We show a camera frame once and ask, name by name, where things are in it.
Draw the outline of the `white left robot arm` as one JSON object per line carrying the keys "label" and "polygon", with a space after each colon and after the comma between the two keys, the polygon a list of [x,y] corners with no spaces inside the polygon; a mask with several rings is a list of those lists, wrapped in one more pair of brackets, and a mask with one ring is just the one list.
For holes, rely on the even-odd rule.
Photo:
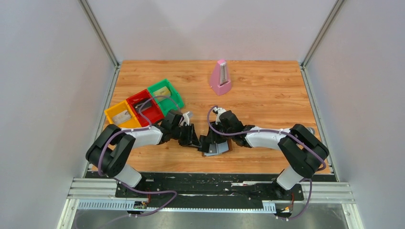
{"label": "white left robot arm", "polygon": [[189,112],[170,110],[160,122],[143,128],[120,128],[109,124],[90,146],[85,158],[103,175],[136,187],[142,175],[127,164],[131,150],[161,145],[172,139],[180,146],[201,147]]}

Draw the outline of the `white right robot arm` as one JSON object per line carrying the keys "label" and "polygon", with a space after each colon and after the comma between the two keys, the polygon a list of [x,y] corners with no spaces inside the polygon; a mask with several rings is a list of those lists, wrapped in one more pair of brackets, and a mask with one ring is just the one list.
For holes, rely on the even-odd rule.
{"label": "white right robot arm", "polygon": [[304,179],[326,169],[328,148],[304,125],[291,128],[267,129],[256,125],[244,125],[231,110],[213,106],[208,114],[215,114],[215,121],[208,121],[209,132],[201,139],[202,151],[210,153],[209,147],[227,140],[240,147],[268,148],[279,150],[288,161],[288,166],[275,179],[275,186],[292,189]]}

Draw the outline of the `brown leather card holder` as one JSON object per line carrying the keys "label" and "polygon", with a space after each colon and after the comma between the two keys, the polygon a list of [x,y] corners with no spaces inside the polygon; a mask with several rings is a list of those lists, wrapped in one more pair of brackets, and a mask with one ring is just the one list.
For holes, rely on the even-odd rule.
{"label": "brown leather card holder", "polygon": [[232,142],[227,140],[219,144],[209,144],[207,152],[203,152],[202,156],[218,156],[230,151],[232,151]]}

